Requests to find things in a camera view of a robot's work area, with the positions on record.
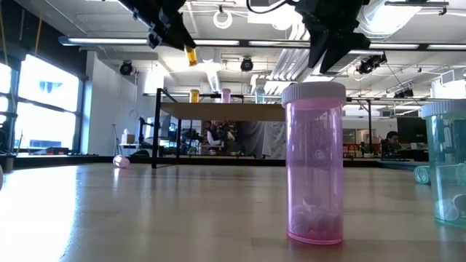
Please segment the long ceiling light bar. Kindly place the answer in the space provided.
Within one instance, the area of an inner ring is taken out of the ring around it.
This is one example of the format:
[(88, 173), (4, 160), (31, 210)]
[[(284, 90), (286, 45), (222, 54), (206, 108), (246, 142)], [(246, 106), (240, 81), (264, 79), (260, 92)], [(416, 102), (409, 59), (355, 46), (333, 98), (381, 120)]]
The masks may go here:
[[(63, 46), (146, 46), (149, 43), (149, 41), (144, 38), (82, 38), (67, 36), (60, 36), (58, 41)], [(198, 47), (257, 47), (278, 49), (306, 49), (310, 47), (309, 41), (302, 40), (195, 39), (194, 43)], [(367, 49), (385, 51), (466, 52), (466, 44), (373, 42)]]

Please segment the person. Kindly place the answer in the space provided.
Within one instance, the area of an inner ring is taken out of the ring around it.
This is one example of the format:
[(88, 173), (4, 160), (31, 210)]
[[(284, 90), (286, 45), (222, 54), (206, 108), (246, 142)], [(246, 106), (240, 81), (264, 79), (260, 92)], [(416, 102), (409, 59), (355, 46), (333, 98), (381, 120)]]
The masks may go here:
[(208, 121), (205, 131), (209, 154), (232, 155), (237, 151), (236, 128), (230, 122)]
[(399, 143), (399, 134), (396, 131), (390, 131), (384, 140), (381, 141), (381, 153), (382, 156), (388, 156), (401, 149)]

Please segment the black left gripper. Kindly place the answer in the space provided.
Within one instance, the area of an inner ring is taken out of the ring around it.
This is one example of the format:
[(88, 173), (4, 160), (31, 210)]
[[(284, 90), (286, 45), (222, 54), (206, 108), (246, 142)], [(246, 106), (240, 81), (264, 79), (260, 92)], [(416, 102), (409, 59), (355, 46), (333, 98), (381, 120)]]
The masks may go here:
[(118, 0), (131, 13), (134, 20), (142, 22), (149, 30), (147, 44), (183, 50), (194, 49), (196, 44), (183, 23), (179, 9), (186, 0)]

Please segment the black computer monitor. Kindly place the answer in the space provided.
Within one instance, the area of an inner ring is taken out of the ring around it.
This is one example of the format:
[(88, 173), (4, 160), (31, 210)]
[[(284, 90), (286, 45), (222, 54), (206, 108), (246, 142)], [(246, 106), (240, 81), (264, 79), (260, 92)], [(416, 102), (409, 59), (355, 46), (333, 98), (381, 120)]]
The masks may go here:
[(427, 148), (426, 121), (420, 117), (398, 117), (397, 127), (401, 148), (425, 150)]

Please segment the black aluminium extrusion frame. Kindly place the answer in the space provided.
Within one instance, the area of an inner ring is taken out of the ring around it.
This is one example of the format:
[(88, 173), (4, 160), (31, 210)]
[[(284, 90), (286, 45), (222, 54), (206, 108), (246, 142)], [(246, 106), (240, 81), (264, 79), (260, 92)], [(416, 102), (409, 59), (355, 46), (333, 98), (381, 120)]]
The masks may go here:
[[(39, 167), (54, 167), (77, 164), (112, 163), (112, 156), (8, 156), (0, 155), (0, 166), (3, 171), (9, 172), (13, 169), (27, 169)], [(218, 165), (218, 166), (256, 166), (256, 167), (284, 167), (283, 159), (251, 159), (236, 157), (187, 157), (158, 158), (156, 164), (168, 165)], [(428, 162), (402, 162), (382, 161), (378, 159), (345, 159), (344, 167), (367, 167), (387, 168), (395, 170), (414, 170), (418, 166), (428, 166)]]

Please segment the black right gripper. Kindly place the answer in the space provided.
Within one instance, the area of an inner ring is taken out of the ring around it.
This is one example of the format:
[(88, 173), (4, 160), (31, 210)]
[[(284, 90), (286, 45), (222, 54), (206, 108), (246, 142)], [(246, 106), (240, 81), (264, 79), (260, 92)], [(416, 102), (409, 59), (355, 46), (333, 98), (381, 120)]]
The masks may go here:
[(364, 49), (364, 36), (356, 36), (358, 15), (370, 0), (298, 0), (295, 11), (310, 34), (308, 67), (323, 56), (320, 73), (325, 74), (354, 49)]

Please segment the white hanging sheet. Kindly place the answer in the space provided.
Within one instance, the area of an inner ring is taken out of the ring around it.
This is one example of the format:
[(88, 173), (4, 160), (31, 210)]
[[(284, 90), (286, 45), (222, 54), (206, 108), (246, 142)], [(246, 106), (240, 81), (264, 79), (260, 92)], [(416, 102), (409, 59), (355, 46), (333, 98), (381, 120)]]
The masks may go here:
[(285, 159), (284, 122), (238, 122), (238, 138), (246, 156)]

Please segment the wooden shelf black metal legs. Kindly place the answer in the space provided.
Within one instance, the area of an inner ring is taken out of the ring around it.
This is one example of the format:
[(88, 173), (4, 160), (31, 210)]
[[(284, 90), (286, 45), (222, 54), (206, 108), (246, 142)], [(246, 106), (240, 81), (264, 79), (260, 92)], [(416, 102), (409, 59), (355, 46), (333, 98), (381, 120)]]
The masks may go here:
[[(154, 129), (159, 129), (159, 115), (161, 111), (183, 120), (229, 120), (236, 122), (283, 122), (285, 109), (278, 104), (253, 103), (181, 103), (163, 89), (157, 90), (154, 116)], [(323, 101), (327, 98), (338, 98), (346, 103), (351, 99), (346, 96), (345, 86), (338, 83), (314, 82), (294, 84), (283, 92), (283, 100), (302, 100), (316, 98)], [(177, 142), (175, 158), (180, 158), (181, 143)], [(159, 143), (158, 135), (154, 133), (153, 155), (151, 165), (156, 166)]]

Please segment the large window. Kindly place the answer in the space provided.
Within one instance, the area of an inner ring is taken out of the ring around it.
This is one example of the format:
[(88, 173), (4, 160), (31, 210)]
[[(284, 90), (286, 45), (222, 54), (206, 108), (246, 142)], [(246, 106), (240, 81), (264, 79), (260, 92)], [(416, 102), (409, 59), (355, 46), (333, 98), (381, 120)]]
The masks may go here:
[(81, 88), (77, 76), (33, 55), (0, 62), (0, 146), (13, 154), (76, 148)]

